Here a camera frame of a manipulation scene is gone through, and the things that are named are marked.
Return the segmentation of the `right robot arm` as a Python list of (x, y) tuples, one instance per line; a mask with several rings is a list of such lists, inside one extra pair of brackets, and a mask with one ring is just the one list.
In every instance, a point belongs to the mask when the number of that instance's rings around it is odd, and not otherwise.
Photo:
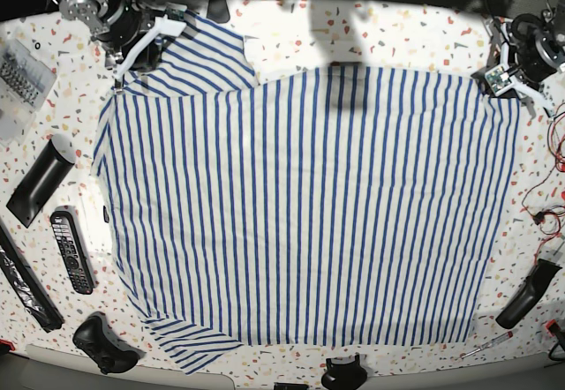
[(151, 72), (161, 60), (161, 38), (177, 38), (186, 28), (183, 5), (152, 0), (51, 0), (64, 19), (87, 26), (106, 53), (115, 81), (128, 71)]

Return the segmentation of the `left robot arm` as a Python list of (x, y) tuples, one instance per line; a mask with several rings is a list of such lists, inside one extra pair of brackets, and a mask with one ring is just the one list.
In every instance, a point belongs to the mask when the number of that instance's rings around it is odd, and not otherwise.
[(517, 97), (528, 109), (543, 109), (549, 118), (557, 108), (544, 91), (544, 81), (564, 71), (564, 44), (550, 19), (525, 13), (512, 20), (485, 21), (491, 52), (479, 79), (487, 94)]

